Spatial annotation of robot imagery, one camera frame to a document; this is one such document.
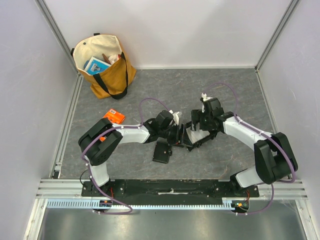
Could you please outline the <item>black leather card holder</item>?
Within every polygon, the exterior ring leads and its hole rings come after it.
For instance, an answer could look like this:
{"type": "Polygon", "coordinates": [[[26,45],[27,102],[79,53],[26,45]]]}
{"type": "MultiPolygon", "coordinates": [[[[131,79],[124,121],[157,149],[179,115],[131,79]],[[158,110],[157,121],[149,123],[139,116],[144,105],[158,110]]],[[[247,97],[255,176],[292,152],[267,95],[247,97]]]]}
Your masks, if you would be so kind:
{"type": "Polygon", "coordinates": [[[152,161],[161,164],[168,164],[172,156],[172,146],[167,142],[157,141],[152,161]]]}

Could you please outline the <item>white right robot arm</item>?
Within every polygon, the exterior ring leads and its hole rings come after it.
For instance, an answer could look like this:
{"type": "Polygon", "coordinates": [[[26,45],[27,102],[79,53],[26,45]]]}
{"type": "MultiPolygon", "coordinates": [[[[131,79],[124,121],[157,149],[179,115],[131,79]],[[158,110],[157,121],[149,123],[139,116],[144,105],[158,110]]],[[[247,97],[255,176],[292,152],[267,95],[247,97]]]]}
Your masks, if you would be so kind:
{"type": "Polygon", "coordinates": [[[192,148],[223,133],[253,150],[254,166],[230,178],[232,182],[229,191],[233,196],[242,196],[250,186],[271,185],[288,175],[295,175],[298,164],[284,133],[265,132],[243,121],[233,112],[225,112],[217,98],[203,95],[200,100],[202,108],[192,110],[191,123],[186,130],[192,148]]]}

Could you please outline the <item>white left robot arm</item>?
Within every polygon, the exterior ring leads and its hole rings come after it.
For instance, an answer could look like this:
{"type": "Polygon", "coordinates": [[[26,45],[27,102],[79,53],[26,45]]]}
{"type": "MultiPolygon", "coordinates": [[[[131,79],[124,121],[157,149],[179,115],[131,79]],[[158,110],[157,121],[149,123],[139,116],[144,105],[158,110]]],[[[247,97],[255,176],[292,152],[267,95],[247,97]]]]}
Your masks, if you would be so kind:
{"type": "Polygon", "coordinates": [[[179,124],[179,116],[179,112],[163,110],[155,118],[136,125],[122,125],[112,123],[107,118],[100,119],[78,140],[82,157],[89,167],[90,178],[94,181],[92,190],[101,197],[110,192],[107,160],[118,145],[148,144],[162,138],[169,145],[192,147],[194,143],[188,136],[187,126],[179,124]]]}

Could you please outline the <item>black plastic card tray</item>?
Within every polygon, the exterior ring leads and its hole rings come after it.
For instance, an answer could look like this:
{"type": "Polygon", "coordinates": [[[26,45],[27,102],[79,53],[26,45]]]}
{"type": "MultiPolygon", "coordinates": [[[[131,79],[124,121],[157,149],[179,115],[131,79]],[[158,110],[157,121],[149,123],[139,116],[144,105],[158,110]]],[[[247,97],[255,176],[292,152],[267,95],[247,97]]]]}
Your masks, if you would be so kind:
{"type": "Polygon", "coordinates": [[[186,147],[190,152],[202,146],[207,141],[213,140],[217,136],[216,131],[207,130],[191,130],[191,122],[181,125],[182,137],[181,144],[186,147]]]}

